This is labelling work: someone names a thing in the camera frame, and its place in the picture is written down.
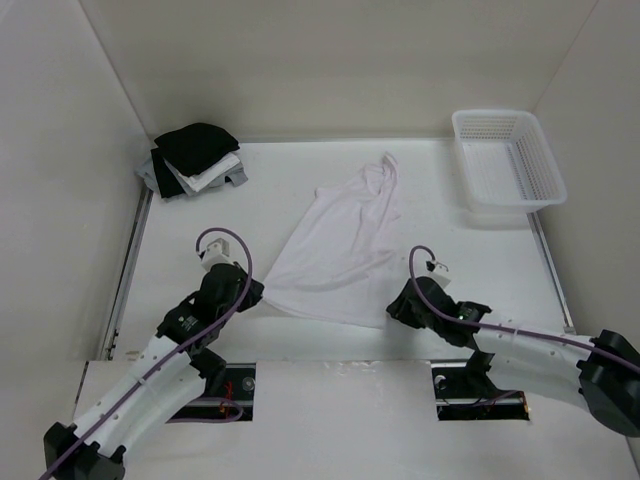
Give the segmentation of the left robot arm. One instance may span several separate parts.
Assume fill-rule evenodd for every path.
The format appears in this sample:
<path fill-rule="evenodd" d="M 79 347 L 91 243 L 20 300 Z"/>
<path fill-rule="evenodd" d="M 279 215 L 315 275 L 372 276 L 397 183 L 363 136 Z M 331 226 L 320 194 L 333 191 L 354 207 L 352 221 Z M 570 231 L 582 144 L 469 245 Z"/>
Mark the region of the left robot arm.
<path fill-rule="evenodd" d="M 107 394 L 71 424 L 48 429 L 44 478 L 123 478 L 138 443 L 191 401 L 221 393 L 227 363 L 209 346 L 234 313 L 261 301 L 263 291 L 239 264 L 211 267 Z"/>

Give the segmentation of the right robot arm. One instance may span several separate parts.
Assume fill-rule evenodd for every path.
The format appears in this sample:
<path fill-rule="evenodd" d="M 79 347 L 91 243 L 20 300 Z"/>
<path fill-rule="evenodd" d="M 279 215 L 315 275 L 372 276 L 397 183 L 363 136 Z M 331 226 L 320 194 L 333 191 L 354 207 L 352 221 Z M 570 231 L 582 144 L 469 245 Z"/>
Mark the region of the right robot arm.
<path fill-rule="evenodd" d="M 623 436 L 639 435 L 639 352 L 617 332 L 589 337 L 528 330 L 487 305 L 454 301 L 429 277 L 408 280 L 386 311 L 472 350 L 463 380 L 475 395 L 531 392 L 574 405 Z"/>

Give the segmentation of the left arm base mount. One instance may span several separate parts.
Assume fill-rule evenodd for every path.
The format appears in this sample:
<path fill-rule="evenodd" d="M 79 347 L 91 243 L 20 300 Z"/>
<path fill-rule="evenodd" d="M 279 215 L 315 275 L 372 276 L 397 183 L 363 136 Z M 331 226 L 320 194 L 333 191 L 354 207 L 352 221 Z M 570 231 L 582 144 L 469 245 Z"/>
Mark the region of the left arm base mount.
<path fill-rule="evenodd" d="M 180 409 L 170 423 L 232 423 L 253 420 L 255 363 L 229 364 L 218 383 Z"/>

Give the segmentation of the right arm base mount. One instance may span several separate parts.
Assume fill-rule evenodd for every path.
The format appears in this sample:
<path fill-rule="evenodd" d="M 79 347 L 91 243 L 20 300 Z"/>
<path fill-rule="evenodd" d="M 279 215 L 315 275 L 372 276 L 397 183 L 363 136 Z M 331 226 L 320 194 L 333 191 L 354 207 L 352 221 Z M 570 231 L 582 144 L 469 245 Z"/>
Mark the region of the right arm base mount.
<path fill-rule="evenodd" d="M 519 391 L 497 389 L 465 362 L 430 365 L 436 414 L 440 421 L 528 421 L 529 408 Z"/>

